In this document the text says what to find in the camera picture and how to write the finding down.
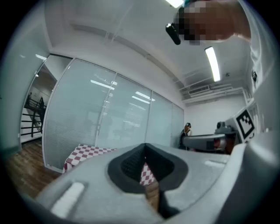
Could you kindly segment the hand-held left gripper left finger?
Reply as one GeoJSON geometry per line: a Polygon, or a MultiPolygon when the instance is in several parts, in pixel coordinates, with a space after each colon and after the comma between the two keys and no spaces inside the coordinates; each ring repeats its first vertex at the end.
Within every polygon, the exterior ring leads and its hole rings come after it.
{"type": "Polygon", "coordinates": [[[158,160],[164,146],[152,143],[119,148],[81,162],[37,197],[51,217],[73,224],[159,224],[163,216],[140,184],[147,160],[158,160]]]}

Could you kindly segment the white ceiling pipes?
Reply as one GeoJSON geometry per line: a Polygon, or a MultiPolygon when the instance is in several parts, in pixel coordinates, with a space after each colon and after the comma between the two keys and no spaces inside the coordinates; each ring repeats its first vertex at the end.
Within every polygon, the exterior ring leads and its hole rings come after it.
{"type": "Polygon", "coordinates": [[[183,99],[183,103],[193,103],[193,102],[200,102],[200,101],[205,101],[208,99],[214,99],[218,97],[223,97],[226,95],[234,95],[234,94],[239,94],[242,93],[244,90],[243,87],[236,87],[233,88],[232,86],[227,86],[223,88],[217,88],[213,90],[208,90],[208,91],[203,91],[200,93],[196,94],[191,94],[189,98],[183,99]]]}

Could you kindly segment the ceiling air vent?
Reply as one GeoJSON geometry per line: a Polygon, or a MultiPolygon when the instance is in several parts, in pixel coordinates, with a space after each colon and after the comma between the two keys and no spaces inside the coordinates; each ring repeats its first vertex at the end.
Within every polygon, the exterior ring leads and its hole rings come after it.
{"type": "Polygon", "coordinates": [[[188,94],[190,96],[192,96],[192,95],[200,94],[200,93],[203,93],[203,92],[206,92],[206,91],[209,91],[209,90],[210,90],[209,85],[206,85],[206,86],[202,86],[202,87],[199,87],[199,88],[196,88],[196,89],[192,89],[192,90],[188,91],[188,94]]]}

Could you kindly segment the person's white printed t-shirt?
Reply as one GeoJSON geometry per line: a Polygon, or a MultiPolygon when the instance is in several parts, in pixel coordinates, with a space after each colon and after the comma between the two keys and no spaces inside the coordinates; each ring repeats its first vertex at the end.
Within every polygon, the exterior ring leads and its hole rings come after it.
{"type": "Polygon", "coordinates": [[[262,16],[246,0],[238,0],[249,23],[252,94],[258,107],[260,130],[280,132],[280,45],[262,16]]]}

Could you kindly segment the black staircase railing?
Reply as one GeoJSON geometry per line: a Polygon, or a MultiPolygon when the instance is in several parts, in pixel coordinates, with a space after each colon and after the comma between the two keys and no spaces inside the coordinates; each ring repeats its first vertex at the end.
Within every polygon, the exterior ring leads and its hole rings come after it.
{"type": "Polygon", "coordinates": [[[42,134],[46,105],[43,97],[39,101],[32,99],[32,92],[28,93],[21,115],[21,137],[35,137],[42,134]]]}

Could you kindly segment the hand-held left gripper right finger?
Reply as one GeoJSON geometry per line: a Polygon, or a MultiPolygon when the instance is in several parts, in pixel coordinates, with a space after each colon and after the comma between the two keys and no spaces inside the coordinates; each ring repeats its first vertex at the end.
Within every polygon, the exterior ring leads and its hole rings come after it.
{"type": "Polygon", "coordinates": [[[198,202],[224,170],[229,156],[146,144],[145,162],[154,181],[144,187],[152,208],[163,218],[177,215],[198,202]]]}

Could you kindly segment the red white checkered tablecloth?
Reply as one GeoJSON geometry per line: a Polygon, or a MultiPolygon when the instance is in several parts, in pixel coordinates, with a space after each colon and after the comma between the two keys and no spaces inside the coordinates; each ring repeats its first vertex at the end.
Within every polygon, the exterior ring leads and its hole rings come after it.
{"type": "MultiPolygon", "coordinates": [[[[79,144],[65,160],[63,166],[63,174],[71,170],[74,166],[78,165],[79,163],[85,161],[86,159],[94,158],[116,150],[117,148],[103,148],[79,144]]],[[[139,183],[143,186],[147,186],[154,182],[156,182],[155,176],[153,175],[147,163],[144,163],[139,183]]]]}

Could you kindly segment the long ceiling light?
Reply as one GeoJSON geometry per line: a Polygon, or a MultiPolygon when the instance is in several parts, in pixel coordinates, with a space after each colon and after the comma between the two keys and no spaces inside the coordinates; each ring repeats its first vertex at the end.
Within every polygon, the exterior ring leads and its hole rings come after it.
{"type": "Polygon", "coordinates": [[[168,2],[172,7],[178,8],[183,5],[184,0],[165,0],[168,2]]]}
{"type": "Polygon", "coordinates": [[[205,49],[205,53],[210,63],[214,82],[221,80],[217,57],[212,46],[205,49]]]}

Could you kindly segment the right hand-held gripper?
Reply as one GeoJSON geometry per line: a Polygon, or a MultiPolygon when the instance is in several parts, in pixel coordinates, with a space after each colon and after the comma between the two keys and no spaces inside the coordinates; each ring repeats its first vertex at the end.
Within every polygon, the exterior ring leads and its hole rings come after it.
{"type": "Polygon", "coordinates": [[[186,145],[199,151],[224,151],[231,153],[237,144],[248,143],[256,133],[252,117],[246,108],[218,122],[216,134],[190,136],[186,145]]]}

